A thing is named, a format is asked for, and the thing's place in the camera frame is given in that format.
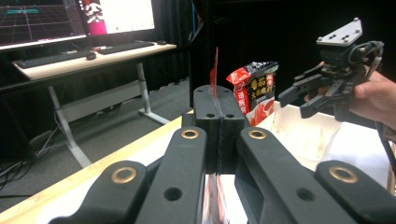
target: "black robot arm segment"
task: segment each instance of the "black robot arm segment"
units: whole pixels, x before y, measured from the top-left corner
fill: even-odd
[[[378,68],[382,59],[384,44],[369,41],[355,45],[353,42],[362,34],[361,21],[355,19],[342,28],[320,37],[322,66],[317,66],[297,76],[295,83],[278,95],[281,106],[297,100],[302,93],[309,94],[309,101],[301,106],[302,118],[309,118],[332,106],[335,119],[347,120],[353,88],[367,81]],[[365,64],[372,61],[368,71]],[[318,87],[326,86],[323,94]]]

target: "monitor screen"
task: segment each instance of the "monitor screen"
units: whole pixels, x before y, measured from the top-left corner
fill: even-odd
[[[154,29],[151,0],[78,0],[88,35]]]
[[[0,1],[0,50],[86,37],[74,0]]]

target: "metal desk leg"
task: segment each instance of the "metal desk leg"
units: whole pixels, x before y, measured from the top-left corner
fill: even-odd
[[[58,97],[56,96],[55,90],[53,86],[49,86],[49,94],[54,104],[56,114],[58,115],[59,121],[61,122],[62,128],[64,129],[64,134],[67,138],[67,147],[72,152],[73,156],[78,161],[79,165],[84,168],[91,164],[91,161],[88,157],[84,154],[84,152],[79,148],[77,145],[72,131],[70,130],[69,123],[67,122],[66,118],[64,117],[64,112],[62,111],[61,105],[59,104]]]
[[[142,94],[142,99],[143,99],[143,104],[144,108],[140,109],[139,112],[150,119],[154,119],[155,121],[160,122],[161,124],[166,124],[169,122],[169,120],[164,119],[163,117],[160,117],[154,113],[151,112],[151,107],[149,105],[149,92],[148,92],[148,87],[146,84],[146,78],[145,78],[145,73],[143,71],[143,64],[138,63],[136,65],[137,68],[137,75],[139,77],[139,88],[140,92]]]

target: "chip bag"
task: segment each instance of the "chip bag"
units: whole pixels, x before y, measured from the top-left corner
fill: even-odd
[[[278,67],[278,62],[253,62],[227,76],[227,80],[233,84],[236,102],[251,126],[258,125],[274,112]]]

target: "table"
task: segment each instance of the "table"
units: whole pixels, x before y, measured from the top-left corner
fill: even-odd
[[[155,44],[154,46],[142,49],[126,50],[113,54],[97,54],[96,59],[90,61],[86,58],[79,58],[75,60],[52,63],[27,69],[22,69],[18,67],[15,62],[14,65],[30,80],[39,80],[46,77],[60,77],[67,74],[80,73],[81,71],[87,73],[91,70],[129,62],[131,59],[134,58],[155,55],[162,51],[175,49],[176,47],[176,45],[170,44]],[[136,68],[138,74],[137,81],[125,84],[109,91],[97,93],[95,95],[80,99],[78,101],[74,101],[66,105],[61,105],[59,103],[58,96],[55,92],[55,89],[53,88],[53,85],[48,86],[50,98],[54,104],[54,109],[67,139],[67,146],[81,167],[86,167],[91,164],[91,162],[76,143],[68,122],[83,118],[87,115],[90,115],[91,113],[124,102],[140,94],[142,95],[144,103],[144,108],[139,111],[141,114],[149,117],[150,119],[154,119],[162,124],[169,122],[169,120],[164,119],[151,112],[149,104],[149,93],[144,75],[143,64],[139,62],[136,65]]]

